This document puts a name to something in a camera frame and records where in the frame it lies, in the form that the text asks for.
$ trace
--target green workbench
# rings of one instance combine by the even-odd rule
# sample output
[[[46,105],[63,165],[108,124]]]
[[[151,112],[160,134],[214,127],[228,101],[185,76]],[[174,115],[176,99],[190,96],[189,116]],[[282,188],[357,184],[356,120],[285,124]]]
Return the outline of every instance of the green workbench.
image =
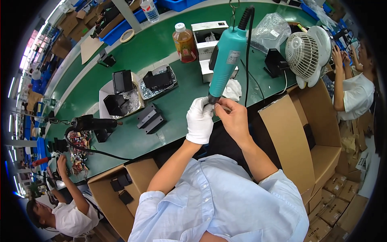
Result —
[[[244,9],[250,4],[251,3],[241,3],[241,8],[236,12],[236,19],[241,18],[243,13],[243,10],[241,9]],[[305,26],[312,26],[316,23],[315,20],[300,9],[274,3],[254,3],[254,6],[254,26],[256,26],[267,13],[271,12],[278,12],[286,20],[301,22]],[[230,17],[231,8],[228,4],[222,4],[185,12],[141,31],[136,34],[132,40],[119,45],[111,52],[117,61],[113,67],[105,68],[101,65],[96,65],[82,78],[65,102],[63,102],[56,117],[60,120],[71,120],[73,117],[79,117],[84,114],[91,106],[99,101],[98,91],[103,85],[111,80],[112,72],[122,69],[130,69],[133,72],[138,72],[144,67],[175,52],[176,49],[171,36],[176,23],[183,22],[188,27],[192,23],[224,19],[228,20]],[[284,44],[281,46],[281,52],[284,52]],[[245,62],[244,55],[241,56],[241,59]],[[259,86],[252,78],[249,78],[247,106],[253,105],[263,99],[259,90],[260,88],[265,98],[281,92],[285,88],[284,76],[272,79],[264,71],[264,59],[264,53],[252,47],[250,48],[249,71],[257,80]],[[139,130],[137,128],[137,113],[122,118],[120,121],[123,121],[123,126],[117,127],[116,131],[113,132],[105,143],[92,141],[92,145],[94,145],[97,150],[105,151],[120,157],[137,158],[186,135],[186,113],[195,98],[208,95],[209,87],[208,83],[202,83],[198,61],[188,64],[176,61],[171,63],[170,66],[176,74],[179,86],[168,94],[153,100],[153,102],[162,110],[165,119],[168,122],[156,134],[147,135],[144,130]],[[239,72],[236,76],[236,80],[238,80],[242,86],[240,103],[244,104],[246,71],[240,62],[238,68]],[[287,78],[288,86],[296,83],[295,75],[291,71],[287,71]],[[67,126],[62,124],[52,125],[46,138],[50,140],[53,140],[54,137],[62,138],[66,128]],[[124,162],[125,161],[123,160],[100,154],[89,155],[86,162],[86,166],[89,168],[87,177],[97,175]],[[83,180],[84,176],[72,175],[70,178],[74,182],[78,182]]]

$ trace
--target juice bottle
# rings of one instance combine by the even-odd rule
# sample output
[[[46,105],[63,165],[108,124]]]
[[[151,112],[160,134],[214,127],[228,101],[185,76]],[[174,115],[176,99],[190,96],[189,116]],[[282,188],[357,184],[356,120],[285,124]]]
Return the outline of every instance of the juice bottle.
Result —
[[[175,25],[175,30],[172,37],[180,60],[183,63],[189,63],[196,60],[197,53],[192,31],[186,29],[183,23],[177,23]]]

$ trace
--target open cardboard box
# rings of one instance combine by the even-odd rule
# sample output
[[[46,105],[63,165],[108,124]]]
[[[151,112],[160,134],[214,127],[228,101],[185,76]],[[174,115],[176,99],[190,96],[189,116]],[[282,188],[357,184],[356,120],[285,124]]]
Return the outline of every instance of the open cardboard box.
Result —
[[[133,183],[125,187],[125,190],[133,197],[133,201],[125,205],[115,192],[110,182],[123,170],[127,170]],[[112,227],[121,238],[128,240],[134,223],[134,216],[139,205],[140,195],[146,192],[149,183],[158,171],[153,159],[146,159],[129,165],[119,165],[102,174],[92,177],[87,184]]]
[[[311,150],[305,124],[316,143]],[[341,151],[336,112],[323,81],[292,89],[259,110],[252,125],[258,146],[294,182],[306,205],[334,173]]]

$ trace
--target white shirt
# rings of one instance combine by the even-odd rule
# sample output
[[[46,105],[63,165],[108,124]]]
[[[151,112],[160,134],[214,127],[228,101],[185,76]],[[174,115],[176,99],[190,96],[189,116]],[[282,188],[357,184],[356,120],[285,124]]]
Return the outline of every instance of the white shirt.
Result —
[[[342,86],[345,112],[337,112],[337,119],[357,119],[370,109],[373,102],[375,86],[363,73],[344,80]]]
[[[40,70],[36,69],[32,72],[31,78],[34,80],[40,80],[41,75],[42,73],[40,72]]]
[[[256,184],[216,154],[191,159],[167,195],[143,193],[128,242],[198,242],[205,231],[228,242],[300,242],[308,226],[301,195],[282,170]]]
[[[87,198],[95,202],[93,197],[87,196]],[[58,206],[52,209],[52,213],[55,215],[56,230],[70,237],[87,233],[97,226],[99,220],[103,218],[102,215],[98,218],[97,210],[94,209],[92,204],[89,206],[87,216],[84,215],[78,210],[74,200],[70,204],[58,203]]]

